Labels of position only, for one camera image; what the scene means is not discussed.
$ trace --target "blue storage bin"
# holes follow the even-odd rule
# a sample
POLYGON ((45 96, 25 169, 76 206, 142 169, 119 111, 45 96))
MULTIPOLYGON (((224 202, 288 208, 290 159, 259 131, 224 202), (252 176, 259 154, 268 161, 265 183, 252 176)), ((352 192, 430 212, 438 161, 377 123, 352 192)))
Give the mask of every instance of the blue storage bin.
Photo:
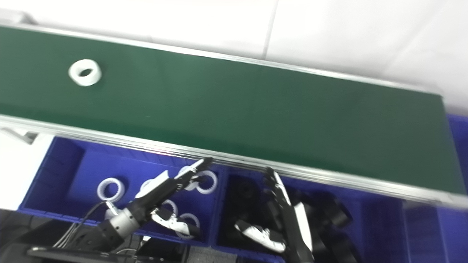
MULTIPOLYGON (((226 202, 230 178, 251 178, 264 189, 262 173, 239 168, 228 168, 221 189, 221 202, 226 202)), ((333 193, 353 217, 343 231, 357 248, 364 263, 461 263, 468 262, 468 212, 429 205, 408 205, 404 200, 366 193, 358 190, 282 177, 289 190, 305 193, 325 190, 333 193)), ((218 232, 212 236, 215 249, 241 257, 269 263, 284 260, 267 250, 249 250, 223 244, 223 206, 217 208, 215 225, 218 232)))
POLYGON ((468 117, 448 115, 448 123, 468 191, 468 117))
MULTIPOLYGON (((260 190, 265 188, 262 183, 262 173, 229 168, 227 177, 223 181, 220 201, 226 201, 230 178, 239 176, 253 179, 260 190)), ((335 194, 353 217, 353 222, 345 227, 343 231, 354 243, 364 262, 402 263, 407 261, 402 200, 289 177, 282 177, 282 180, 288 190, 297 189, 305 193, 325 190, 335 194)), ((223 210, 223 207, 218 206, 217 217, 219 220, 215 222, 218 232, 213 235, 216 238, 213 241, 215 249, 263 262, 284 262, 281 257, 267 250, 263 251, 263 249, 257 248, 254 248, 255 250, 246 250, 224 245, 222 235, 225 233, 219 231, 220 226, 223 224, 221 221, 224 212, 226 211, 223 210)))
MULTIPOLYGON (((463 131, 460 128, 453 131, 460 154, 460 142, 466 142, 462 139, 466 138, 466 133, 460 132, 463 131)), ((116 177, 125 184, 126 193, 116 202, 117 207, 122 208, 134 198, 145 180, 156 177, 166 169, 169 170, 169 176, 174 177, 181 167, 193 162, 194 160, 55 138, 19 210, 79 222, 94 204, 100 202, 96 189, 103 179, 116 177)), ((220 242, 220 235, 223 234, 220 232, 221 218, 226 208, 227 189, 231 180, 238 177, 251 178, 259 189, 263 189, 262 173, 221 165, 212 165, 211 170, 219 180, 214 193, 202 195, 196 190, 183 190, 171 198, 177 204, 179 214, 189 212, 200 219, 203 233, 201 239, 182 240, 173 231, 154 222, 148 223, 138 233, 190 245, 212 246, 220 251, 262 262, 284 262, 280 256, 267 250, 259 252, 239 249, 220 242)), ((305 193, 329 191, 342 201, 353 217, 353 222, 343 231, 356 246, 364 263, 468 262, 466 211, 408 203, 358 190, 282 178, 288 190, 297 189, 305 193)), ((265 200, 267 197, 261 195, 261 198, 265 200)), ((100 222, 105 209, 102 207, 96 211, 87 224, 95 225, 100 222)))
POLYGON ((468 212, 416 205, 404 216, 411 263, 468 262, 468 212))
MULTIPOLYGON (((96 189, 105 178, 115 177, 124 183, 125 195, 115 203, 118 208, 123 208, 135 197, 147 179, 155 178, 164 170, 169 171, 169 177, 174 177, 180 168, 193 162, 195 161, 126 148, 55 138, 19 210, 38 216, 80 222, 81 217, 101 201, 96 189)), ((212 165, 210 168, 218 177, 223 177, 224 167, 212 165)), ((208 195, 197 190, 182 190, 170 198, 176 203, 179 215, 192 213, 198 217, 202 232, 199 239, 183 240, 174 231, 152 221, 137 233, 208 246, 219 190, 220 187, 208 195)), ((106 209, 103 205, 86 223, 95 225, 102 221, 106 209)))

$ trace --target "white ring part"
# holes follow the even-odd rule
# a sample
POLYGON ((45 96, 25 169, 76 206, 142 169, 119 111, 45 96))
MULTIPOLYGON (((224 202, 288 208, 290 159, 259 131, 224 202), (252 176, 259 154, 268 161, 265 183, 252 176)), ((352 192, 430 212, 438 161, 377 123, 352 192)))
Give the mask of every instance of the white ring part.
MULTIPOLYGON (((185 214, 180 215, 180 218, 182 218, 182 219, 185 219, 185 218, 192 219, 193 221, 195 221, 195 226, 200 228, 200 221, 198 220, 198 218, 194 214, 185 213, 185 214)), ((192 238, 194 238, 193 235, 185 235, 185 234, 182 234, 180 232, 176 232, 176 234, 177 234, 178 237, 180 237, 182 239, 192 239, 192 238)))
POLYGON ((161 205, 170 205, 170 206, 172 206, 172 212, 173 212, 175 215, 177 215, 177 214, 179 213, 179 210, 178 210, 178 208, 177 208, 177 205, 176 205, 173 201, 171 201, 171 200, 169 200, 169 199, 166 200, 166 201, 164 201, 164 202, 162 202, 161 205))
POLYGON ((101 79, 101 69, 96 61, 91 59, 82 59, 73 63, 68 69, 68 75, 78 85, 87 87, 97 83, 101 79), (90 70, 86 76, 80 76, 85 71, 90 70))
POLYGON ((197 173, 198 176, 209 176, 213 179, 213 185, 208 188, 208 189, 203 189, 200 187, 200 184, 197 185, 197 190, 204 194, 204 195, 208 195, 208 194, 211 194, 214 192, 214 190, 216 189, 216 186, 218 185, 218 178, 216 177, 216 174, 212 171, 203 171, 203 172, 199 172, 197 173))
POLYGON ((125 186, 124 186, 124 183, 122 183, 120 180, 116 179, 116 178, 113 178, 113 177, 109 177, 107 179, 104 179, 102 182, 99 183, 99 185, 97 186, 97 196, 102 200, 102 201, 110 201, 110 202, 117 202, 118 200, 120 200, 120 198, 122 198, 122 196, 124 196, 125 194, 125 186), (106 187, 110 184, 116 184, 117 185, 117 193, 112 196, 112 197, 107 197, 105 194, 104 194, 104 190, 106 189, 106 187))
POLYGON ((148 179, 148 180, 144 181, 144 182, 141 184, 141 186, 140 186, 140 191, 142 191, 143 188, 144 188, 145 186, 147 186, 151 181, 152 181, 152 179, 148 179))
MULTIPOLYGON (((185 172, 187 169, 189 169, 190 166, 186 165, 182 168, 180 168, 179 172, 177 173, 177 175, 185 172)), ((190 183, 189 185, 187 185, 187 187, 185 187, 184 189, 187 190, 187 191, 192 191, 193 189, 197 188, 198 186, 198 182, 193 182, 193 183, 190 183)))

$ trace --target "white wall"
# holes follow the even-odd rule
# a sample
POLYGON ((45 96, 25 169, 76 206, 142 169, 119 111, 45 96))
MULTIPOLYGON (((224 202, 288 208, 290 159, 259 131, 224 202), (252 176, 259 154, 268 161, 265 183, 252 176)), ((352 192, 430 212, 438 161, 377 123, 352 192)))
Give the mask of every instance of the white wall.
POLYGON ((0 0, 44 26, 422 85, 468 116, 466 0, 0 0))

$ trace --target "wire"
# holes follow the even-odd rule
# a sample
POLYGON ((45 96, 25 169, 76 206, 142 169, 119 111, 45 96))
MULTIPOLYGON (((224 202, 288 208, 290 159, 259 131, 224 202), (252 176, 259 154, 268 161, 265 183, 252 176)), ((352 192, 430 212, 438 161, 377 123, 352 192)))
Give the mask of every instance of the wire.
POLYGON ((28 222, 28 228, 29 230, 32 230, 32 220, 34 219, 34 216, 31 216, 31 218, 29 219, 29 222, 28 222))
POLYGON ((106 203, 106 201, 102 201, 102 202, 99 202, 97 204, 95 204, 89 211, 88 213, 86 213, 86 215, 83 217, 83 219, 81 220, 80 224, 73 230, 73 232, 70 234, 70 238, 66 241, 65 245, 64 245, 64 248, 67 248, 69 247, 70 245, 70 241, 74 241, 75 238, 76 238, 76 235, 78 234, 79 232, 79 229, 83 226, 83 224, 86 222, 86 220, 89 218, 89 216, 94 213, 94 211, 102 204, 106 203))
POLYGON ((124 248, 124 249, 121 249, 121 250, 117 251, 116 254, 118 254, 120 252, 128 251, 128 250, 133 250, 133 251, 137 252, 137 250, 135 248, 124 248))
POLYGON ((130 241, 128 242, 128 247, 131 248, 132 247, 132 241, 133 241, 133 234, 130 235, 130 241))
POLYGON ((70 233, 74 230, 75 227, 76 223, 71 224, 67 231, 63 234, 63 236, 52 247, 61 248, 65 244, 66 240, 68 240, 68 238, 70 237, 70 233))

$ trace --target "robotic hand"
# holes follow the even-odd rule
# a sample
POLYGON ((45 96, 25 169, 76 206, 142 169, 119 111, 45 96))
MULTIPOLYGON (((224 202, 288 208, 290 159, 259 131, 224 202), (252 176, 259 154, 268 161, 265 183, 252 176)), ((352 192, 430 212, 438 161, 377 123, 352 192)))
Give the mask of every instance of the robotic hand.
POLYGON ((167 171, 163 172, 144 187, 118 215, 73 240, 69 248, 111 251, 152 218, 167 222, 169 228, 183 234, 198 235, 197 227, 174 217, 171 211, 161 208, 161 204, 177 191, 196 182, 198 178, 195 174, 207 170, 212 161, 211 157, 200 159, 175 178, 169 178, 167 171))
POLYGON ((271 188, 272 204, 279 211, 282 221, 282 233, 264 230, 243 220, 238 220, 234 227, 262 246, 284 254, 288 263, 314 262, 312 238, 304 205, 301 202, 291 205, 281 178, 272 168, 267 168, 263 180, 271 188))

